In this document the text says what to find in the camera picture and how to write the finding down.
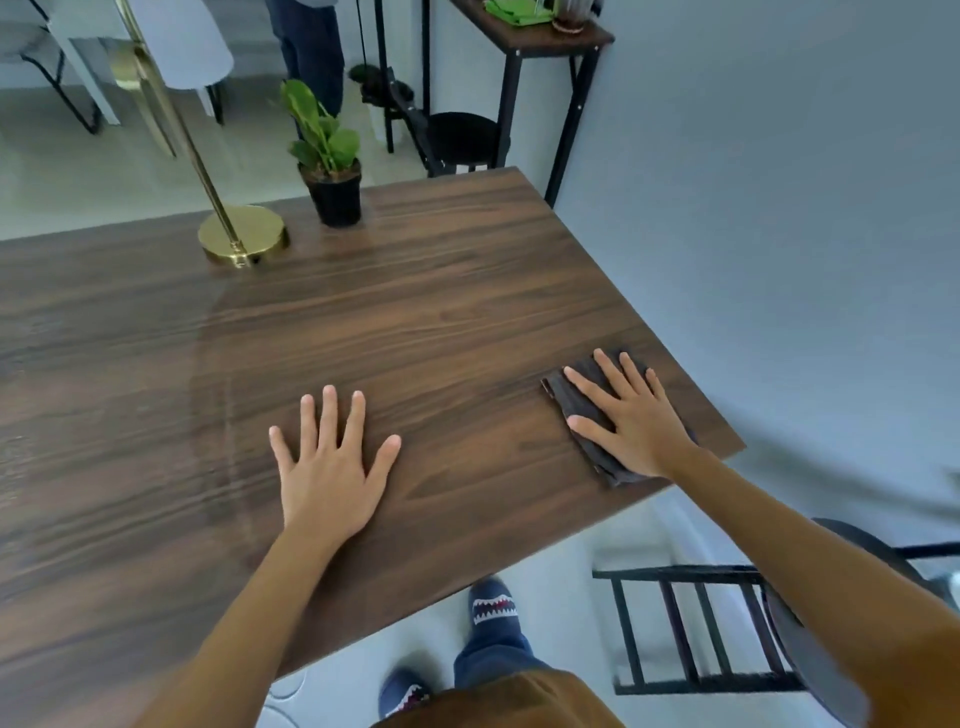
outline jeans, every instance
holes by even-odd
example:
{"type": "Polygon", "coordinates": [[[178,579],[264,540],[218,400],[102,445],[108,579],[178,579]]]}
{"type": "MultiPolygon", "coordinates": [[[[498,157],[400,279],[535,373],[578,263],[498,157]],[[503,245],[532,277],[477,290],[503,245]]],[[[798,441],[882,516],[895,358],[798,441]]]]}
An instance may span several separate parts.
{"type": "Polygon", "coordinates": [[[333,116],[344,104],[344,51],[336,8],[310,8],[297,0],[267,0],[287,75],[310,86],[333,116]]]}
{"type": "Polygon", "coordinates": [[[546,667],[550,666],[534,657],[522,634],[492,637],[474,633],[453,662],[453,687],[475,688],[498,677],[546,667]]]}

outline green cloth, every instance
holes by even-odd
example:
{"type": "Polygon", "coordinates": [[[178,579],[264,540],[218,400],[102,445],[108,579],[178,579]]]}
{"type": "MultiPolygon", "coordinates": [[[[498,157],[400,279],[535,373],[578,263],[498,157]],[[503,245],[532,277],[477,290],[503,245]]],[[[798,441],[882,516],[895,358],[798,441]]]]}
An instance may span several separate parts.
{"type": "Polygon", "coordinates": [[[537,10],[536,0],[485,0],[486,11],[511,25],[537,25],[553,20],[553,12],[546,8],[537,10]]]}

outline finger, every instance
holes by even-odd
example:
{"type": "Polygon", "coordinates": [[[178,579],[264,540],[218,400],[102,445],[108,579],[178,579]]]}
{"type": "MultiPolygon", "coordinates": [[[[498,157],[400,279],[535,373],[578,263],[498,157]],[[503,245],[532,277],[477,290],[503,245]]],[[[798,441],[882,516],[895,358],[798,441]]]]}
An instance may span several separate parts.
{"type": "Polygon", "coordinates": [[[573,385],[581,391],[588,400],[596,404],[608,415],[616,408],[619,400],[606,392],[597,384],[587,379],[572,367],[564,367],[566,378],[573,382],[573,385]]]}
{"type": "Polygon", "coordinates": [[[320,412],[320,430],[317,449],[337,447],[337,388],[332,384],[324,387],[324,406],[320,412]]]}
{"type": "Polygon", "coordinates": [[[317,452],[317,405],[313,395],[300,398],[300,460],[317,452]]]}
{"type": "Polygon", "coordinates": [[[387,487],[387,475],[390,474],[390,468],[394,466],[396,457],[400,454],[401,444],[399,435],[391,435],[384,440],[383,445],[376,452],[370,473],[367,475],[367,485],[376,491],[377,500],[383,495],[383,489],[387,487]]]}
{"type": "Polygon", "coordinates": [[[283,433],[279,427],[270,428],[270,448],[274,451],[276,466],[280,468],[280,474],[286,475],[294,469],[294,458],[290,454],[290,449],[283,442],[283,433]]]}
{"type": "Polygon", "coordinates": [[[616,365],[610,361],[606,352],[602,349],[595,349],[593,350],[593,358],[607,376],[607,381],[610,383],[614,392],[616,392],[622,400],[631,400],[636,397],[634,388],[630,386],[630,382],[623,376],[623,372],[617,369],[616,365]]]}
{"type": "Polygon", "coordinates": [[[363,396],[363,392],[354,392],[341,448],[356,450],[359,454],[360,447],[363,445],[363,423],[366,419],[367,399],[363,396]]]}
{"type": "Polygon", "coordinates": [[[634,360],[630,358],[628,353],[620,353],[620,366],[623,367],[623,373],[627,376],[627,381],[630,382],[630,386],[634,388],[634,391],[637,394],[651,394],[650,387],[647,386],[646,381],[643,379],[643,375],[640,373],[639,369],[634,363],[634,360]]]}
{"type": "Polygon", "coordinates": [[[653,390],[654,397],[660,401],[665,401],[667,403],[670,402],[670,400],[666,397],[666,391],[663,389],[663,385],[660,384],[657,373],[652,369],[647,370],[647,381],[650,382],[650,389],[653,390]]]}
{"type": "Polygon", "coordinates": [[[571,415],[566,418],[566,423],[574,432],[581,437],[586,437],[592,443],[596,443],[608,453],[616,457],[614,450],[619,449],[618,438],[616,434],[608,429],[601,427],[589,417],[580,417],[580,415],[571,415]]]}

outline person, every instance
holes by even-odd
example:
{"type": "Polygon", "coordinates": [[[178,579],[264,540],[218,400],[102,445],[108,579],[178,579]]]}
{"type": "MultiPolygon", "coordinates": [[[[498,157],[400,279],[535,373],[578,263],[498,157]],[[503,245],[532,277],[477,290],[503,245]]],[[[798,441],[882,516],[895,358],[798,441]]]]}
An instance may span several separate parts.
{"type": "MultiPolygon", "coordinates": [[[[569,419],[570,428],[631,470],[670,478],[726,529],[867,693],[873,728],[957,724],[960,618],[692,443],[653,370],[642,375],[623,354],[621,373],[603,352],[594,356],[616,396],[573,370],[565,372],[615,430],[578,417],[569,419]]],[[[908,376],[898,379],[898,386],[909,386],[908,376]]],[[[304,397],[297,461],[280,431],[270,429],[285,526],[250,583],[138,728],[256,723],[307,600],[333,554],[372,516],[400,451],[399,436],[391,435],[364,472],[365,411],[363,395],[354,393],[338,447],[334,388],[324,388],[319,425],[313,399],[304,397]]],[[[469,608],[473,628],[455,664],[457,689],[431,696],[416,673],[399,670],[380,696],[384,725],[619,725],[578,678],[534,657],[502,582],[475,585],[469,608]]]]}
{"type": "Polygon", "coordinates": [[[310,86],[317,101],[333,116],[340,115],[344,104],[345,62],[336,2],[267,0],[287,76],[310,86]]]}

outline hand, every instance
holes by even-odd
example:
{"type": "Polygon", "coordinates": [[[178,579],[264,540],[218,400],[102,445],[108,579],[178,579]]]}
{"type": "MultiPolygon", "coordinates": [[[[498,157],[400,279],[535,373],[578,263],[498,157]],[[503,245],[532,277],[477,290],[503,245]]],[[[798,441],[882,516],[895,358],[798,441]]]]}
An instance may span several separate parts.
{"type": "Polygon", "coordinates": [[[648,369],[644,380],[634,360],[625,352],[620,354],[623,373],[602,350],[593,352],[593,358],[620,399],[607,394],[570,367],[564,368],[564,374],[606,413],[616,426],[616,432],[577,415],[567,418],[570,429],[599,445],[634,473],[675,479],[672,473],[677,463],[684,462],[698,448],[686,434],[657,375],[648,369]]]}
{"type": "Polygon", "coordinates": [[[339,548],[367,525],[400,452],[400,437],[388,437],[370,473],[364,473],[361,445],[366,413],[363,393],[354,392],[344,440],[337,447],[337,390],[329,384],[324,387],[319,430],[313,397],[304,395],[300,400],[300,460],[296,463],[280,428],[270,428],[270,445],[280,469],[285,527],[302,525],[306,533],[330,539],[339,548]]]}

